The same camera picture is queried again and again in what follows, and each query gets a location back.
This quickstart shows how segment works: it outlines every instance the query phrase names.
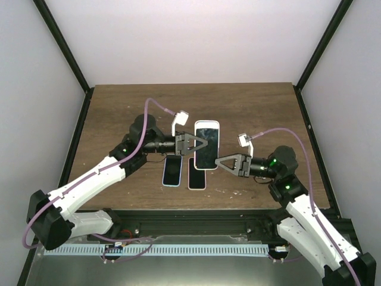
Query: black phone screen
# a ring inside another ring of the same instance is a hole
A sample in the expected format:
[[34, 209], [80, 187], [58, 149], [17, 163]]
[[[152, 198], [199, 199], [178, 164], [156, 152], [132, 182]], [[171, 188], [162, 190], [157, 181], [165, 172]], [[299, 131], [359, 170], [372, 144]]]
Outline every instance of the black phone screen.
[[188, 164], [188, 188], [205, 189], [206, 184], [205, 170], [197, 170], [194, 165], [194, 158], [190, 158]]
[[196, 136], [208, 140], [208, 145], [196, 151], [197, 169], [213, 170], [217, 168], [215, 160], [218, 158], [218, 138], [219, 130], [212, 128], [196, 129]]
[[179, 186], [181, 180], [183, 157], [176, 155], [167, 155], [164, 163], [163, 185]]

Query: wooden tabletop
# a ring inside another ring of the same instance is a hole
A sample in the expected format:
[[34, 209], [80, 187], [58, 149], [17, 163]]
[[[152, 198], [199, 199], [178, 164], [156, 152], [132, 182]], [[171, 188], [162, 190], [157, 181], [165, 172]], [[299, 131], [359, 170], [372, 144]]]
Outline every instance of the wooden tabletop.
[[[299, 105], [291, 83], [213, 83], [176, 85], [98, 85], [95, 88], [77, 149], [70, 181], [87, 172], [108, 155], [139, 114], [148, 97], [175, 112], [189, 113], [186, 126], [177, 127], [194, 133], [197, 120], [220, 122], [220, 156], [247, 153], [237, 135], [253, 135], [275, 127], [296, 132], [305, 144], [312, 162], [314, 198], [319, 207], [328, 207], [328, 199], [316, 165]], [[149, 106], [158, 127], [170, 134], [173, 117]], [[296, 171], [308, 185], [305, 159], [297, 140], [286, 132], [273, 132], [253, 141], [254, 156], [267, 157], [279, 145], [294, 148], [299, 161]], [[161, 160], [150, 154], [148, 160]], [[253, 178], [239, 178], [218, 168], [207, 171], [207, 189], [188, 190], [188, 158], [183, 160], [181, 185], [161, 184], [164, 162], [147, 163], [127, 179], [102, 191], [87, 202], [84, 209], [258, 209], [278, 208], [266, 185]]]

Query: white backdrop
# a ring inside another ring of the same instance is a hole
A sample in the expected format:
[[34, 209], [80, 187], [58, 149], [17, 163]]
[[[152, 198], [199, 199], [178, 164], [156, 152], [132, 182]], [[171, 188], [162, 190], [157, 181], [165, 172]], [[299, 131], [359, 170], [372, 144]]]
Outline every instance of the white backdrop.
[[90, 86], [297, 83], [339, 0], [47, 0]]
[[30, 195], [57, 188], [85, 94], [33, 1], [2, 1], [0, 41], [0, 285], [11, 286]]
[[[343, 216], [381, 262], [381, 2], [354, 1], [303, 97]], [[381, 285], [377, 266], [376, 285]]]

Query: white panel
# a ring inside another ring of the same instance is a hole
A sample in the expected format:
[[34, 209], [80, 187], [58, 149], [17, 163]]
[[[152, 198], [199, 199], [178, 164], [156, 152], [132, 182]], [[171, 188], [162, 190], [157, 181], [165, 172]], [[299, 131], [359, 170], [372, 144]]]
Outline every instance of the white panel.
[[381, 2], [354, 1], [303, 92], [339, 207], [352, 218], [363, 251], [378, 262], [380, 27]]
[[47, 3], [90, 85], [296, 83], [339, 0]]
[[16, 285], [29, 197], [57, 187], [84, 93], [33, 1], [2, 1], [0, 42], [0, 284]]

